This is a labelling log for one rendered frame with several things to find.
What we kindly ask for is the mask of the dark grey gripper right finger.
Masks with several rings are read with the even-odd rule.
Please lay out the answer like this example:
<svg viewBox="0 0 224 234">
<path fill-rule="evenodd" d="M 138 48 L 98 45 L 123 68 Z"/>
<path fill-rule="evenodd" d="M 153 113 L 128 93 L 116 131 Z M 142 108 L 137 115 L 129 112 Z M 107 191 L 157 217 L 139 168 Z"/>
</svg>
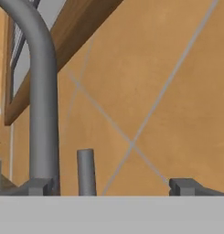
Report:
<svg viewBox="0 0 224 234">
<path fill-rule="evenodd" d="M 204 187 L 193 178 L 171 178 L 169 187 L 170 196 L 224 196 L 224 193 Z"/>
</svg>

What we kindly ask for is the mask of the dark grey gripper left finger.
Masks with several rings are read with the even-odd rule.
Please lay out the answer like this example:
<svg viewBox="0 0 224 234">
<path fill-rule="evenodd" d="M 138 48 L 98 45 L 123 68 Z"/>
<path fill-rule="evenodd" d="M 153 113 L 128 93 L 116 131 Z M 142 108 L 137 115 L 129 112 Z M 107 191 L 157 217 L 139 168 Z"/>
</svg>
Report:
<svg viewBox="0 0 224 234">
<path fill-rule="evenodd" d="M 20 187 L 0 191 L 0 196 L 51 196 L 53 186 L 52 178 L 33 178 Z"/>
</svg>

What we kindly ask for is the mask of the grey curved faucet spout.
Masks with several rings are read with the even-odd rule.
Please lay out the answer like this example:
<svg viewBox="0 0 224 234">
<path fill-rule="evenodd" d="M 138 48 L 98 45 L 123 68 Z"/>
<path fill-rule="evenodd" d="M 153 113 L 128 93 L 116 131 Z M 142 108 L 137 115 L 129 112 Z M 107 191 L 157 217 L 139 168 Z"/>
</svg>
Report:
<svg viewBox="0 0 224 234">
<path fill-rule="evenodd" d="M 59 188 L 58 72 L 54 44 L 46 23 L 27 0 L 0 0 L 18 24 L 30 52 L 29 178 L 52 178 Z"/>
</svg>

